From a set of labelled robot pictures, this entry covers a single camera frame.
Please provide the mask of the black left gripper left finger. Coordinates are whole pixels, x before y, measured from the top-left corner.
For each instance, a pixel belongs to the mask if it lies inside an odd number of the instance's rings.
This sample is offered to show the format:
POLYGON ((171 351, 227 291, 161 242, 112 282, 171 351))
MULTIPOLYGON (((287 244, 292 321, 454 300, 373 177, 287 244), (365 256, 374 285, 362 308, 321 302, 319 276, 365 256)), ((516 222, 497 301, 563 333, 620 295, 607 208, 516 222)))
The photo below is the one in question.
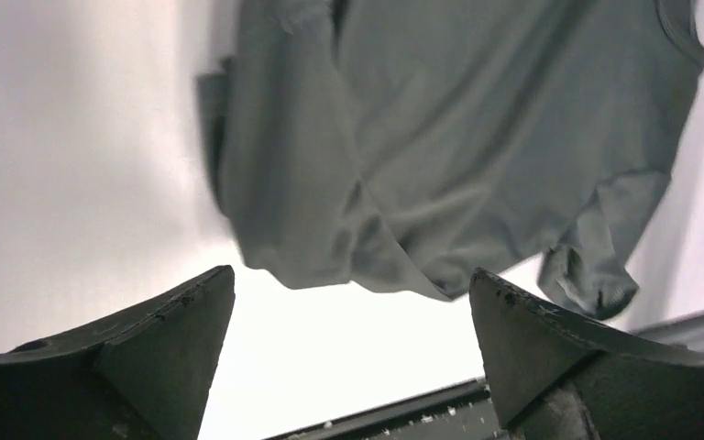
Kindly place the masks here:
POLYGON ((0 439, 194 439, 235 303, 217 266, 0 354, 0 439))

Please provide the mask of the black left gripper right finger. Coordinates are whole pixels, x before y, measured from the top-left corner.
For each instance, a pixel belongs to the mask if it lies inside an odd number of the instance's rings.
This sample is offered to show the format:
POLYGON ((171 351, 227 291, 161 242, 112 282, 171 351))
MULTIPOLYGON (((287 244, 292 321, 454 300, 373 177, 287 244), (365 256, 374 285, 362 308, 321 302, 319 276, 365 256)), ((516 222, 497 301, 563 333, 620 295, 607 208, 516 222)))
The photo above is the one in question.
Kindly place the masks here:
POLYGON ((513 439, 704 439, 704 312, 629 334, 477 269, 469 302, 513 439))

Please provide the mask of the dark grey t shirt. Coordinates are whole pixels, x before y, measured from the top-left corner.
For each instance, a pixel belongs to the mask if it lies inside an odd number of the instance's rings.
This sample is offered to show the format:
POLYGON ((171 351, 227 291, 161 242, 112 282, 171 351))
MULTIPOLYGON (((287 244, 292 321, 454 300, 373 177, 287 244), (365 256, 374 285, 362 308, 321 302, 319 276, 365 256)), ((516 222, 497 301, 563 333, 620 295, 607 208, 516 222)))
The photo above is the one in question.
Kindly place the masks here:
POLYGON ((248 267, 452 301, 538 255, 606 320, 703 70, 692 1, 246 1, 197 95, 248 267))

